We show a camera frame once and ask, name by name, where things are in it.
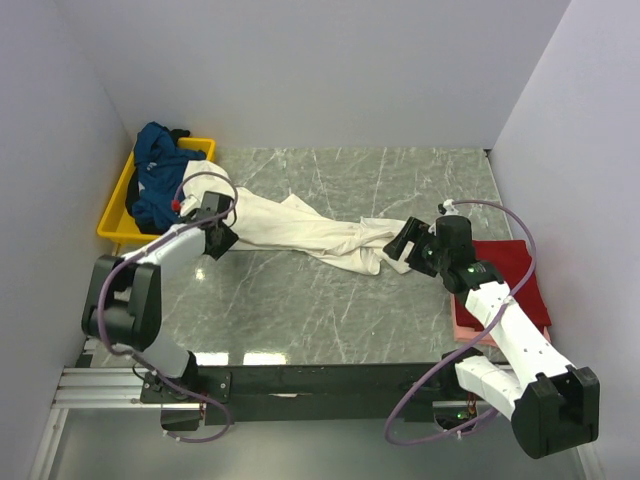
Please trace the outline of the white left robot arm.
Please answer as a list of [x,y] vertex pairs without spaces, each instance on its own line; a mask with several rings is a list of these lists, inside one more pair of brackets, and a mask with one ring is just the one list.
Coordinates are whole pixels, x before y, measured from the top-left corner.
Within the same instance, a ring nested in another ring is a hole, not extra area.
[[202,204],[162,236],[123,256],[96,260],[81,328],[115,355],[131,355],[164,380],[176,401],[198,396],[220,399],[214,382],[199,371],[195,354],[161,332],[162,282],[189,260],[208,255],[217,260],[238,236],[224,221],[234,201],[205,195]]

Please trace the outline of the white t shirt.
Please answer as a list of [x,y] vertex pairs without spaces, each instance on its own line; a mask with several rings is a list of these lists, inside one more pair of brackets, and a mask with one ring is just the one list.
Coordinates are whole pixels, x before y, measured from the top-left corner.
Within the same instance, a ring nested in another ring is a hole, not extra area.
[[403,228],[401,220],[338,221],[320,215],[294,194],[277,203],[244,187],[236,191],[236,210],[225,221],[238,236],[232,246],[235,251],[297,251],[371,276],[380,273],[383,263],[399,274],[409,272],[403,259],[393,260],[383,252]]

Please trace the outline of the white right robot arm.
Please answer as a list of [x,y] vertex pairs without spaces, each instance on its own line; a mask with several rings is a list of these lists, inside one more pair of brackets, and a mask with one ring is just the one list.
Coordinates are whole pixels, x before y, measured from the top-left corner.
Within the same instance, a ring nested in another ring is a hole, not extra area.
[[477,258],[467,218],[446,215],[428,225],[411,217],[383,251],[441,278],[512,368],[506,372],[483,355],[460,354],[439,374],[444,395],[460,399],[471,392],[487,401],[510,420],[518,444],[534,459],[598,438],[596,374],[560,354],[526,315],[499,269]]

